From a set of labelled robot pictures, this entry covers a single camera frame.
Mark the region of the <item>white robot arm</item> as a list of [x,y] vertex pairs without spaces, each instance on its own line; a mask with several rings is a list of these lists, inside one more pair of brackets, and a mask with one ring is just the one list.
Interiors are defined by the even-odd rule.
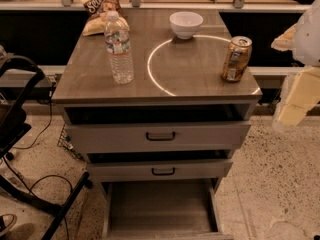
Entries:
[[314,0],[298,21],[278,36],[273,49],[291,51],[303,64],[289,91],[281,98],[276,122],[296,126],[320,102],[320,0]]

